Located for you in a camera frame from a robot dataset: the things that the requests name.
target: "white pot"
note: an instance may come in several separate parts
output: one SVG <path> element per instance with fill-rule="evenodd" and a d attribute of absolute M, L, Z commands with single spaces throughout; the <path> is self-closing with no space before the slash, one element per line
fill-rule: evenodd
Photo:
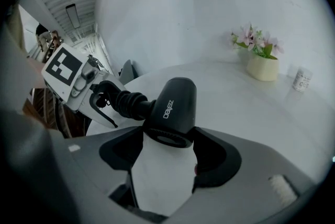
<path fill-rule="evenodd" d="M 259 81 L 274 81 L 277 79 L 279 71 L 279 61 L 275 57 L 266 59 L 259 55 L 252 54 L 250 56 L 247 72 Z"/>

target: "ceiling light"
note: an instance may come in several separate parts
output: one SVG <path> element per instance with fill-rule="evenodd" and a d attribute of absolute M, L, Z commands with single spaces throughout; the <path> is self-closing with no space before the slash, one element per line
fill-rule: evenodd
<path fill-rule="evenodd" d="M 68 5 L 65 9 L 70 18 L 73 28 L 79 28 L 80 22 L 77 14 L 77 9 L 75 8 L 75 4 Z"/>

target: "green leaf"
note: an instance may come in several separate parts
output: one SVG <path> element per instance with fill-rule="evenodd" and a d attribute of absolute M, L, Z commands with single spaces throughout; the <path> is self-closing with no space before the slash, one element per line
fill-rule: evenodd
<path fill-rule="evenodd" d="M 243 47 L 243 48 L 248 48 L 244 42 L 237 42 L 236 43 L 238 46 Z"/>
<path fill-rule="evenodd" d="M 271 51 L 272 51 L 272 44 L 268 44 L 266 47 L 264 47 L 263 52 L 268 59 L 270 58 Z"/>

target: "flower vase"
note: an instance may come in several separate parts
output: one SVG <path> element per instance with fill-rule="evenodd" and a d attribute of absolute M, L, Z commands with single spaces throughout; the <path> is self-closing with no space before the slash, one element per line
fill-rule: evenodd
<path fill-rule="evenodd" d="M 272 57 L 266 59 L 259 55 L 252 54 L 250 56 L 247 72 L 259 81 L 274 81 L 277 79 L 279 71 L 279 61 L 277 58 Z"/>

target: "white table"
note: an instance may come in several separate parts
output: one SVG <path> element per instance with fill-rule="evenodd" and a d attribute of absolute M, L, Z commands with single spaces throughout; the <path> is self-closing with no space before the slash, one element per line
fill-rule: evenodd
<path fill-rule="evenodd" d="M 324 179 L 335 155 L 335 111 L 312 89 L 297 92 L 293 79 L 284 75 L 260 82 L 244 67 L 222 62 L 172 66 L 145 74 L 126 88 L 153 100 L 177 76 L 190 78 L 197 87 L 196 126 L 268 145 L 315 183 Z M 117 118 L 119 128 L 143 123 L 121 119 L 110 107 L 104 112 Z M 92 121 L 87 135 L 110 130 Z"/>

